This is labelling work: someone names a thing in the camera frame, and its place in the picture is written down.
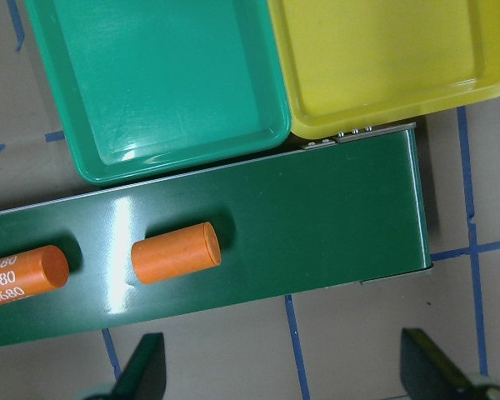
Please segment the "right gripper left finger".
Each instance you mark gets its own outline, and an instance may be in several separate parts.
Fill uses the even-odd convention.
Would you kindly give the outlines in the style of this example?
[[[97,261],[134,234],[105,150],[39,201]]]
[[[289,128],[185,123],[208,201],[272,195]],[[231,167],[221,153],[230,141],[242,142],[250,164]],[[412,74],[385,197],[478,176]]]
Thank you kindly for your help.
[[[163,399],[167,389],[164,336],[142,336],[127,366],[110,392],[111,399]]]

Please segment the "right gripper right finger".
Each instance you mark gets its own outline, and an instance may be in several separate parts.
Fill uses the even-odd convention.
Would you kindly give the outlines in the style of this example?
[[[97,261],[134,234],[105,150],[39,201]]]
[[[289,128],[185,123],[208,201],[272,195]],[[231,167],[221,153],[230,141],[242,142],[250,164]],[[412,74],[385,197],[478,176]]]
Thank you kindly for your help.
[[[410,399],[472,399],[474,386],[420,328],[403,328],[400,381]]]

